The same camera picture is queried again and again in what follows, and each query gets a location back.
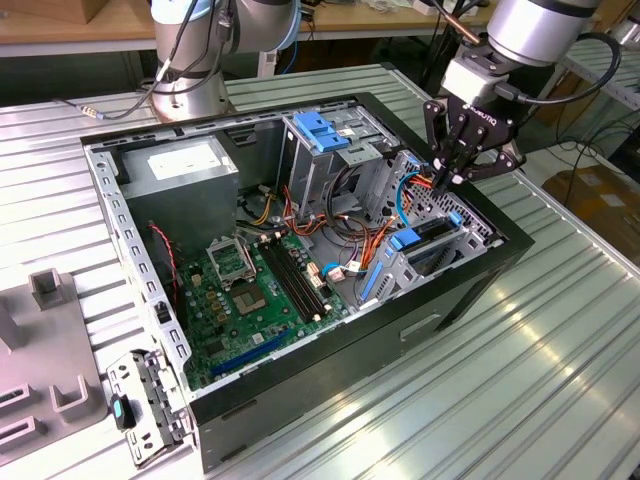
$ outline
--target side panel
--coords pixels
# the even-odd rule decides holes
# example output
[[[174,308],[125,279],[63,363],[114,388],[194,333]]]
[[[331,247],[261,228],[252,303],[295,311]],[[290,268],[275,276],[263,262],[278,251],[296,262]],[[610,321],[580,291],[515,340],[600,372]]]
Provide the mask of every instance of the side panel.
[[[204,471],[212,470],[249,445],[295,421],[454,323],[493,283],[496,276],[518,259],[514,258],[499,268],[476,275],[243,404],[199,425]],[[349,327],[339,327],[327,335],[340,335],[343,333],[341,330]],[[215,402],[215,393],[208,396],[211,398],[205,397],[201,401]]]

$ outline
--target aluminum table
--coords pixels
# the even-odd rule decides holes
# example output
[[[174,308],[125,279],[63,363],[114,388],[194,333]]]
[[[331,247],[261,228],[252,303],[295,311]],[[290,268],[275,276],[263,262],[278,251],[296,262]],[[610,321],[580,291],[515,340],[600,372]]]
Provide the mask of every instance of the aluminum table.
[[[371,91],[424,138],[420,90],[372,65],[228,82],[239,110]],[[85,100],[118,112],[135,94]],[[0,110],[0,289],[71,272],[105,368],[149,338],[78,137],[103,123],[51,103]],[[209,478],[616,478],[640,462],[640,272],[521,174],[479,184],[536,244],[465,317]],[[1,478],[200,478],[185,445],[137,472],[108,417]]]
[[[611,50],[602,42],[584,40],[571,48],[561,64],[584,80],[595,83],[611,64]],[[623,50],[618,71],[602,87],[602,91],[631,110],[638,110],[640,109],[639,80],[640,52]]]

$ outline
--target gray plastic holder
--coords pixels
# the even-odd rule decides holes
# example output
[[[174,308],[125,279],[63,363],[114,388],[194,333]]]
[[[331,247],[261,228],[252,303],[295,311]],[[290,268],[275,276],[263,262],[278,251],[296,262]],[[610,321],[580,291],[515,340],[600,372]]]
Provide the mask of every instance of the gray plastic holder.
[[[25,280],[0,291],[0,466],[107,414],[73,278]]]

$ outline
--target blue cable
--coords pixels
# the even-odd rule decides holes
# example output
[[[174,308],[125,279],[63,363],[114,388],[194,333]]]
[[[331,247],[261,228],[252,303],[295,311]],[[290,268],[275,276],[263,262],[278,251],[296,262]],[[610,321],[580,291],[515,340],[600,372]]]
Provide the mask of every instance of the blue cable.
[[[285,68],[282,73],[280,75],[284,75],[285,73],[287,73],[289,71],[289,69],[293,66],[293,62],[296,61],[296,57],[298,56],[298,42],[294,42],[293,43],[293,56],[291,57],[291,60],[289,61],[289,65],[287,65],[287,68]]]
[[[400,183],[398,183],[398,190],[396,190],[396,208],[398,210],[398,216],[400,217],[400,220],[402,220],[402,223],[404,223],[407,227],[409,226],[409,219],[402,210],[402,188],[404,187],[404,183],[407,180],[409,180],[411,177],[415,177],[419,173],[420,172],[411,172],[406,174],[404,177],[402,177]]]
[[[336,267],[339,267],[340,264],[339,263],[327,263],[324,268],[322,269],[322,276],[326,277],[327,273],[329,273],[330,270],[333,270]]]

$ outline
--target sticker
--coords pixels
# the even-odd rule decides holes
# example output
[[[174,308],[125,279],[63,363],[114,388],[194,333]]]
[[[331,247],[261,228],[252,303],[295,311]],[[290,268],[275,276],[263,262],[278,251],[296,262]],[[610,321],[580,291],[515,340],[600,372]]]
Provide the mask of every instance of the sticker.
[[[220,160],[208,145],[202,144],[149,157],[149,167],[158,180],[219,167]]]
[[[602,182],[600,181],[598,176],[594,175],[593,173],[581,173],[579,176],[582,181],[590,187],[597,187],[598,185],[602,185]]]
[[[626,207],[626,203],[624,203],[619,196],[608,193],[607,195],[600,195],[600,198],[603,199],[607,205],[610,207]]]

